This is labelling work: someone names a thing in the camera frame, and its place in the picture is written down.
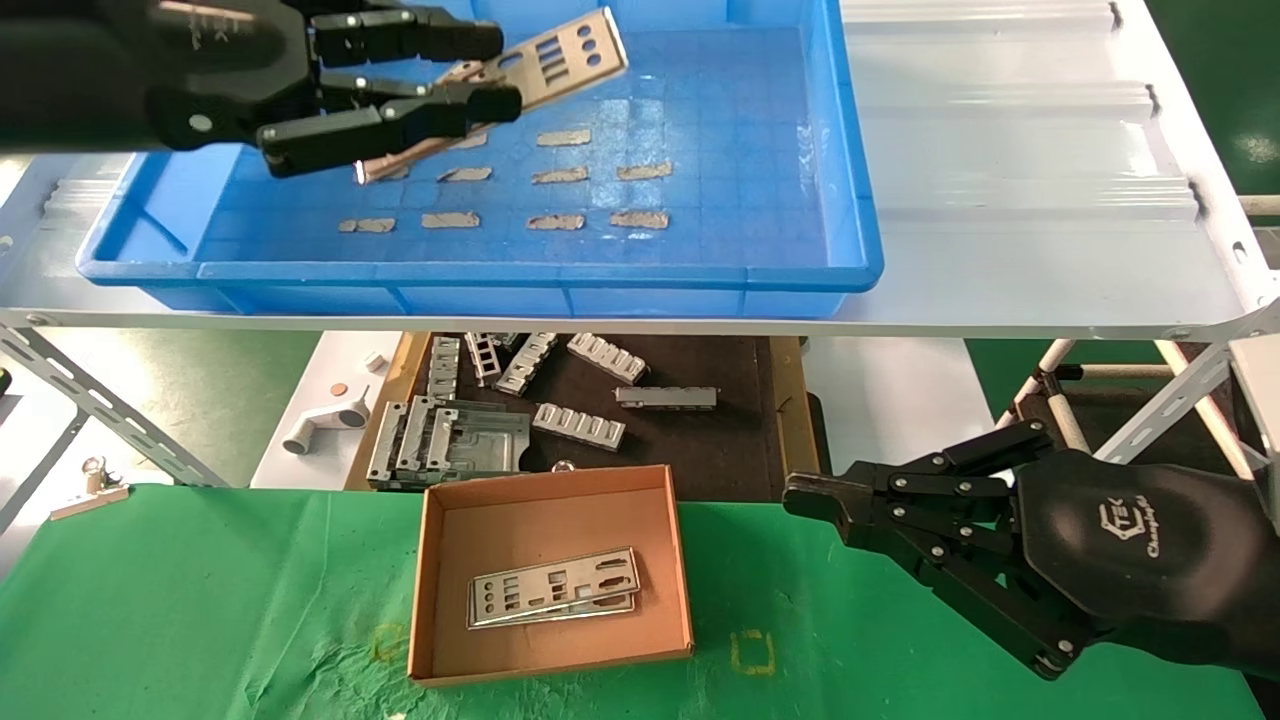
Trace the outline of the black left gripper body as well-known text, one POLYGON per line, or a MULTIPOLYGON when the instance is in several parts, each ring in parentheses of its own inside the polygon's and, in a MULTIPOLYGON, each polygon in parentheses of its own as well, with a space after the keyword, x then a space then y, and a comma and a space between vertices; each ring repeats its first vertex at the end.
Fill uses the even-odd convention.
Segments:
POLYGON ((259 129, 320 110, 307 17, 293 1, 155 1, 163 82, 150 92, 173 150, 257 141, 259 129))

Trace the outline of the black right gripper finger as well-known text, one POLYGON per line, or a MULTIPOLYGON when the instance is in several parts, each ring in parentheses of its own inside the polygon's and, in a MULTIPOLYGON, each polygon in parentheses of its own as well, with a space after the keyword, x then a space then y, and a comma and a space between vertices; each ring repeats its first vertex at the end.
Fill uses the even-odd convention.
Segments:
POLYGON ((858 461, 838 477, 795 471, 783 509, 829 523, 850 548, 887 557, 1009 557, 1018 501, 1001 475, 1052 450, 1043 425, 1024 421, 900 465, 858 461))
POLYGON ((1032 579, 1007 533, 936 512, 841 512, 833 524, 847 547, 892 560, 1042 679, 1060 678, 1091 643, 1084 615, 1032 579))

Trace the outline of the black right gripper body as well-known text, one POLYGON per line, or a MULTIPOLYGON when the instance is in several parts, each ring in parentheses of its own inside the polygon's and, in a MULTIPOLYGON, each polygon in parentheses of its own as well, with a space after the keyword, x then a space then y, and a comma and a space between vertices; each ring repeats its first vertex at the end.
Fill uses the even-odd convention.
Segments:
POLYGON ((1062 451, 1015 489, 1024 557, 1102 641, 1277 679, 1279 539, 1251 482, 1062 451))

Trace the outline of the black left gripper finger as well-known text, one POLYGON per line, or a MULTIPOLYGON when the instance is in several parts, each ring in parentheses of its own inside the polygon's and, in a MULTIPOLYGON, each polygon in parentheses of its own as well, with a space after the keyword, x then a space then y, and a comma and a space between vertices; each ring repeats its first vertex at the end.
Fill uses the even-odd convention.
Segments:
POLYGON ((502 82, 416 85, 344 72, 323 72, 316 99, 316 114, 259 128, 259 150, 276 178, 463 138, 476 126, 515 122, 524 110, 521 91, 502 82))
POLYGON ((374 8, 310 18, 314 50, 330 68, 384 61, 488 61, 504 51, 504 32, 462 20, 442 8, 374 8))

